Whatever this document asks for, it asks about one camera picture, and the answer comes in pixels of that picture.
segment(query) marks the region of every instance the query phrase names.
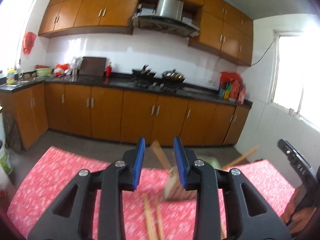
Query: metal bolt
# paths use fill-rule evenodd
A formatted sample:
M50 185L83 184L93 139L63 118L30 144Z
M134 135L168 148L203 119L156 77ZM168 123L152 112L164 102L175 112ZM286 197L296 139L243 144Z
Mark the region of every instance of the metal bolt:
M125 166L124 161L116 161L116 167L123 167L123 166Z
M234 175L234 176L238 176L241 174L241 171L239 171L238 169L232 169L231 170L231 174Z
M79 175L81 177L87 176L88 174L89 174L89 171L86 170L86 169L83 169L83 170L79 171Z
M195 160L194 164L195 164L195 166L201 167L201 166L204 165L204 161L202 161L202 160Z

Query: floor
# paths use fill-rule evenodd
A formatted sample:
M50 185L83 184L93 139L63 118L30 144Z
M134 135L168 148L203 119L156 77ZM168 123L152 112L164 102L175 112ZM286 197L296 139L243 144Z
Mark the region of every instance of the floor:
M16 188L20 186L21 182L25 179L32 167L51 146L55 146L62 150L84 157L111 163L121 159L125 151L134 148L134 145L110 143L48 130L27 151L22 151L18 154L13 151L9 151L10 159L14 166L10 179ZM215 157L221 166L230 163L240 156L233 147L192 149L195 151L197 156ZM163 150L169 159L169 162L172 165L175 165L175 159L172 154L173 149L164 148ZM143 167L163 168L149 147L146 147Z

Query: cutting board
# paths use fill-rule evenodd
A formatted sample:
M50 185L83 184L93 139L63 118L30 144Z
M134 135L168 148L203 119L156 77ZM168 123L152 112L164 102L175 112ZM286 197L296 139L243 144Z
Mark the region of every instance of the cutting board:
M105 57L83 57L79 75L103 77L106 62Z

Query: pink tablecloth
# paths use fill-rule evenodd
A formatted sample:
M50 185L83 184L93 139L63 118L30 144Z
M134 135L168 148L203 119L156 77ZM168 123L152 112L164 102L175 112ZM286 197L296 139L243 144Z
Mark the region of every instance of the pink tablecloth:
M19 187L8 209L8 216L27 238L44 210L76 175L80 169L91 172L99 171L108 163L84 158L69 152L51 147L33 167ZM280 215L288 203L294 188L281 176L268 161L250 163L238 168L260 191L272 208ZM147 240L147 229L144 217L142 194L148 193L155 218L154 196L161 197L161 190L168 178L168 172L157 169L143 169L140 184L135 192L123 192L123 210L126 238L130 240ZM222 193L220 197L220 213L225 228L225 213ZM98 192L95 207L93 238L97 239L97 221L100 202ZM194 230L196 201L162 202L160 205L164 233L167 240L191 240Z

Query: countertop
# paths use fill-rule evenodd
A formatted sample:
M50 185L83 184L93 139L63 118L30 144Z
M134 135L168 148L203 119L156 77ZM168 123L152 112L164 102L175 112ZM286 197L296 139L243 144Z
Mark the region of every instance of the countertop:
M231 105L231 106L243 106L251 108L252 102L245 100L243 105L236 104L231 101L226 101L219 98L219 95L215 90L205 89L198 86L184 86L183 89L179 89L176 92L170 92L162 90L159 86L149 88L136 87L129 78L103 78L103 77L90 77L90 76L64 76L64 77L38 77L34 80L31 79L28 83L23 83L21 85L12 87L8 85L3 85L0 87L0 92L17 92L34 85L41 83L59 83L59 84L76 84L92 87L110 87L119 88L123 90L137 90L146 93L153 93L158 95L174 96L179 98L187 98L200 101L209 101L218 104Z

